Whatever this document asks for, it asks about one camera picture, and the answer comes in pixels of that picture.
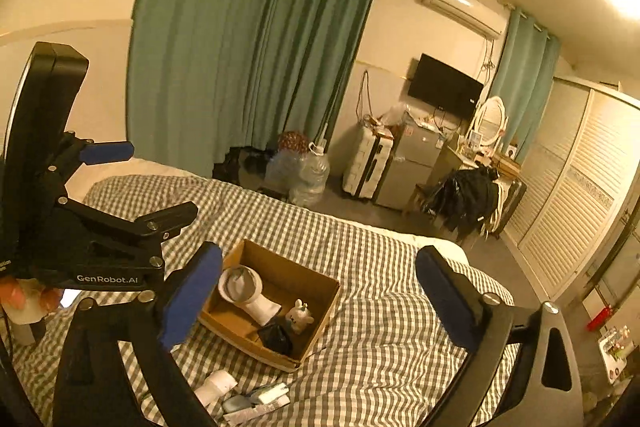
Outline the person's hand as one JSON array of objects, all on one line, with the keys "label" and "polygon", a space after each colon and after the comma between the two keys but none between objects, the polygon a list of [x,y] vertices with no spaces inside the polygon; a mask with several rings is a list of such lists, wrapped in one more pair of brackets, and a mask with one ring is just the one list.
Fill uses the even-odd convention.
[{"label": "person's hand", "polygon": [[[60,288],[46,287],[39,297],[39,308],[44,313],[51,313],[58,309],[63,291]],[[21,310],[27,303],[27,295],[14,277],[2,277],[0,281],[0,298],[2,306],[10,306]]]}]

